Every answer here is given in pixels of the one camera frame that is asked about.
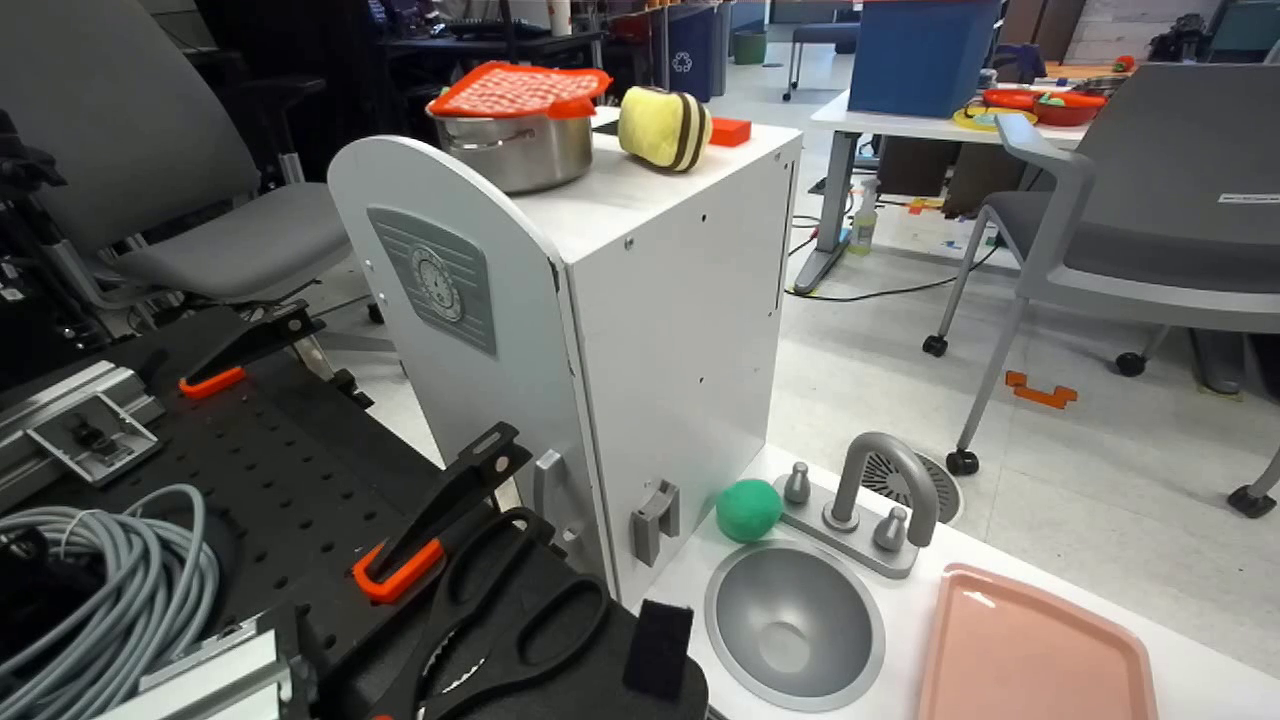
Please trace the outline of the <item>blue storage bin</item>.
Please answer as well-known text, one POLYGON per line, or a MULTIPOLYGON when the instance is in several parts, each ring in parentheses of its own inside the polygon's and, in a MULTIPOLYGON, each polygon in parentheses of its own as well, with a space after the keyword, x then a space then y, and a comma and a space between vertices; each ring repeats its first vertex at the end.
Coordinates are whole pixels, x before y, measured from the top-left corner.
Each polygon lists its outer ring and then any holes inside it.
POLYGON ((1000 0, 868 0, 852 60, 852 111, 953 114, 990 52, 1000 0))

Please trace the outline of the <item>grey toy faucet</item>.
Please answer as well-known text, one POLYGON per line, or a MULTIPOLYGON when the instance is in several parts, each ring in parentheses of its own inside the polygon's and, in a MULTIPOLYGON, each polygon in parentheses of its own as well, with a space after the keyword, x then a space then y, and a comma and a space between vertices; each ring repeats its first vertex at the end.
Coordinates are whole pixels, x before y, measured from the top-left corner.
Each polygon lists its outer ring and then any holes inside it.
POLYGON ((942 519, 940 466, 887 432, 857 435, 830 489, 795 459, 775 493, 790 528, 887 578, 913 576, 942 519))

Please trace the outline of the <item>pink plastic tray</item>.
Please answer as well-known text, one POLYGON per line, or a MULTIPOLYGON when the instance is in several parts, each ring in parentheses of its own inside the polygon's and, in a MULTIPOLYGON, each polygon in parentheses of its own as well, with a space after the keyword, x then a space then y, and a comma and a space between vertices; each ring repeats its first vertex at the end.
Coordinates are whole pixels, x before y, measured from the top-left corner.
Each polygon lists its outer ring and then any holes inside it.
POLYGON ((1145 644, 1054 593, 953 563, 914 720, 1160 720, 1145 644))

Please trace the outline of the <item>black orange clamp far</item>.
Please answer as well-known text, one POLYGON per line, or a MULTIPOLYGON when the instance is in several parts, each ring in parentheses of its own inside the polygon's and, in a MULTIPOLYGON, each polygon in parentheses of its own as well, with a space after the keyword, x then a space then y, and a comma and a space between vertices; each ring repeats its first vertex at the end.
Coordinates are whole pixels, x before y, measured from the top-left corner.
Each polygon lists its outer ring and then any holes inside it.
POLYGON ((211 401, 211 394, 234 387, 258 356, 272 356, 272 351, 279 351, 297 339, 309 339, 316 332, 321 332, 321 321, 309 307, 288 307, 279 314, 251 321, 246 326, 232 332, 211 356, 193 365, 177 380, 177 392, 184 401, 211 401))

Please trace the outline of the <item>grey office chair left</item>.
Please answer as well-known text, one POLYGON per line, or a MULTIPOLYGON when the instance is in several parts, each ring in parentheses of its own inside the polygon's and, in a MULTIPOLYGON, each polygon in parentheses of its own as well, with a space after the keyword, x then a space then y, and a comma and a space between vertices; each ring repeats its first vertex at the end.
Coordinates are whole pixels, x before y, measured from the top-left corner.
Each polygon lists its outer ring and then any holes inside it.
POLYGON ((258 189, 225 98, 138 0, 0 0, 0 104, 54 163, 32 205, 97 307, 272 303, 346 257, 326 189, 258 189))

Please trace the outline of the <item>white toy kitchen cabinet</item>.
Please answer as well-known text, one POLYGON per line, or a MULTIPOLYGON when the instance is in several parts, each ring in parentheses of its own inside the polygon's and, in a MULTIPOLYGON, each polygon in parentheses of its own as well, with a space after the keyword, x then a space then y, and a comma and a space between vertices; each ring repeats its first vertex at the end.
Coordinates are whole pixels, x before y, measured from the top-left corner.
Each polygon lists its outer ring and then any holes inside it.
POLYGON ((600 133, 579 181, 530 197, 411 134, 326 163, 434 448, 510 424, 530 453, 518 501, 622 605, 767 438, 795 163, 801 134, 773 124, 682 175, 600 133), (661 481, 681 532, 639 563, 630 510, 661 481))

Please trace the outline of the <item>grey cabinet door latch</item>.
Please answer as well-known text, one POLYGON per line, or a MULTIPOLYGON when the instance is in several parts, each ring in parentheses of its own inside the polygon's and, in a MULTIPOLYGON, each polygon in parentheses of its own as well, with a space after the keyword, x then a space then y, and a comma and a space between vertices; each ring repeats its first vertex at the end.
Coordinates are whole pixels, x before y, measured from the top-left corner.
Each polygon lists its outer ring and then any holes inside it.
POLYGON ((681 489, 661 481, 654 493, 630 510, 630 555, 654 563, 661 539, 681 532, 681 489))

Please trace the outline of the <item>black orange clamp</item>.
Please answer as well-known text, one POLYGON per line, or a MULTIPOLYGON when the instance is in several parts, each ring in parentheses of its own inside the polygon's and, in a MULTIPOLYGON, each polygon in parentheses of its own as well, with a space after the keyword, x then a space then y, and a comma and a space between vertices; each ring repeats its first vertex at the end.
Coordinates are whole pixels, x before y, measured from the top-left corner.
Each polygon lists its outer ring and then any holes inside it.
POLYGON ((529 464, 517 426, 496 420, 443 466, 434 494, 379 545, 350 558, 350 584, 373 605, 399 605, 460 545, 471 510, 496 504, 496 489, 529 464))
POLYGON ((211 356, 193 365, 177 380, 177 392, 184 401, 211 401, 211 394, 234 387, 258 356, 272 356, 272 351, 279 351, 297 339, 309 339, 316 332, 321 332, 321 321, 309 307, 288 307, 279 314, 251 321, 246 326, 232 332, 211 356))

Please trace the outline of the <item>grey toy sink bowl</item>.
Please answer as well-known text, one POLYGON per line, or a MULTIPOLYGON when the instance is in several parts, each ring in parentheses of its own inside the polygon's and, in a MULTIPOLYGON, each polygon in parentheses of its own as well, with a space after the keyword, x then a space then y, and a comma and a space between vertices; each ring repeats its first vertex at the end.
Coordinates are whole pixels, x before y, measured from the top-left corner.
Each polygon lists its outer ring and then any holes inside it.
POLYGON ((730 553, 707 578, 707 644, 758 700, 788 710, 857 705, 885 662, 873 593, 795 545, 730 553))

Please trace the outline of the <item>black and yellow sponge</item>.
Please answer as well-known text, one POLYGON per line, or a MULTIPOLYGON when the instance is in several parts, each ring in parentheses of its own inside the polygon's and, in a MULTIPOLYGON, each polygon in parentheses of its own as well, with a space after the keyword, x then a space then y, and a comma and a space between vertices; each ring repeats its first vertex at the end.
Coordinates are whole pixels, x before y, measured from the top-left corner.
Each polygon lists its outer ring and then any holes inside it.
POLYGON ((712 114, 686 92, 629 89, 619 98, 619 149, 654 170, 691 170, 707 133, 712 114))

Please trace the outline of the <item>orange clip on floor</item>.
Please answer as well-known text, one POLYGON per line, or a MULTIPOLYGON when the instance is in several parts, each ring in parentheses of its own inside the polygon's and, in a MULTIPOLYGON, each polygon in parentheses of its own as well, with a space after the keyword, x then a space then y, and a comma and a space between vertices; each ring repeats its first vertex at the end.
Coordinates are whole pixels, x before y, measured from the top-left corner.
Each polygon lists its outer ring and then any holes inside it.
POLYGON ((1016 394, 1016 401, 1027 401, 1027 402, 1044 402, 1044 409, 1067 409, 1076 402, 1076 387, 1067 385, 1051 385, 1051 387, 1036 387, 1027 380, 1027 370, 1005 370, 1005 387, 1016 394))

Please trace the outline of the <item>stainless steel pot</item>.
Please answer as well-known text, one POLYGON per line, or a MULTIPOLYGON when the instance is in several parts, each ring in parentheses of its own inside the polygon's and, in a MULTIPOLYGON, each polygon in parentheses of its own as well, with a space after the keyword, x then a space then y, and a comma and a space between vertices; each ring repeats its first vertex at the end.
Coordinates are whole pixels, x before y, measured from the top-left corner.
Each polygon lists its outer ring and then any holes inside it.
POLYGON ((548 114, 454 114, 434 124, 438 149, 509 197, 579 181, 591 167, 591 124, 548 114))

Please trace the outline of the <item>white desk background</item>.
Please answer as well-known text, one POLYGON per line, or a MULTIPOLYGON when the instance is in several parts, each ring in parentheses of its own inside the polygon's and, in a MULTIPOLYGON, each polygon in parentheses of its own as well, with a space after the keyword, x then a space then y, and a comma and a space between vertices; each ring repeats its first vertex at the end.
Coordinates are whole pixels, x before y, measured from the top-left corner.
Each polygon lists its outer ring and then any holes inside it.
POLYGON ((903 114, 903 111, 857 111, 848 97, 829 98, 813 111, 829 133, 829 167, 820 189, 820 214, 813 249, 790 276, 795 296, 813 296, 845 252, 857 243, 857 210, 848 206, 860 175, 874 175, 891 145, 960 145, 960 149, 996 149, 990 128, 962 128, 946 114, 903 114))

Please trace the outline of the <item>black perforated mounting board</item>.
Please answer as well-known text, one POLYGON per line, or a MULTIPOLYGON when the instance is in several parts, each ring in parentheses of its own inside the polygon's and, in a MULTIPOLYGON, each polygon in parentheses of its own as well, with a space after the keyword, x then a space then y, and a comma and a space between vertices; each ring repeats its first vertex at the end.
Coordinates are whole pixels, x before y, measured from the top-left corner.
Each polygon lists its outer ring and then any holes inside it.
MULTIPOLYGON (((77 504, 129 509, 165 482, 193 482, 211 509, 211 546, 225 563, 215 624, 297 609, 321 650, 325 720, 411 720, 411 708, 379 700, 406 671, 411 644, 434 630, 434 586, 402 605, 373 605, 355 593, 346 563, 379 536, 402 528, 438 489, 438 466, 355 409, 350 392, 316 380, 293 351, 246 365, 246 380, 184 401, 179 374, 209 361, 243 321, 211 307, 138 339, 98 351, 130 368, 159 415, 159 453, 107 489, 77 489, 77 504)), ((476 637, 449 657, 467 658, 534 613, 573 568, 553 546, 530 546, 496 597, 476 637)), ((591 644, 548 679, 485 700, 460 720, 705 720, 707 679, 682 658, 681 696, 648 696, 622 682, 635 615, 619 605, 591 644)))

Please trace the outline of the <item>orange checkered pot holder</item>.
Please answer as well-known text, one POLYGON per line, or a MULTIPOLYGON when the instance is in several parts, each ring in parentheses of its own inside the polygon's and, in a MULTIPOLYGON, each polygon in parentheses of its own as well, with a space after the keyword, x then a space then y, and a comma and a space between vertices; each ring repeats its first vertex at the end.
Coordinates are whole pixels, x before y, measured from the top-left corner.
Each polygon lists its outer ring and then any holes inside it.
POLYGON ((610 89, 603 67, 544 67, 544 62, 510 62, 486 60, 467 74, 449 83, 428 114, 476 114, 476 120, 584 120, 596 98, 610 89))

